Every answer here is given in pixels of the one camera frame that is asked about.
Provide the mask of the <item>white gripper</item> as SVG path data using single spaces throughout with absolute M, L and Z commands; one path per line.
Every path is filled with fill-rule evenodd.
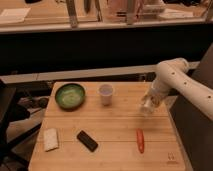
M 143 98 L 144 106 L 149 109 L 157 108 L 160 106 L 161 102 L 164 100 L 165 97 L 166 97 L 165 92 L 150 88 Z

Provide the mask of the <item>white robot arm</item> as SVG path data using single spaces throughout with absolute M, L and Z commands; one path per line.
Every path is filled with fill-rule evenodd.
M 156 78 L 142 98 L 142 109 L 152 113 L 167 97 L 177 90 L 204 115 L 213 121 L 213 89 L 187 75 L 189 63 L 184 58 L 165 60 L 156 65 Z

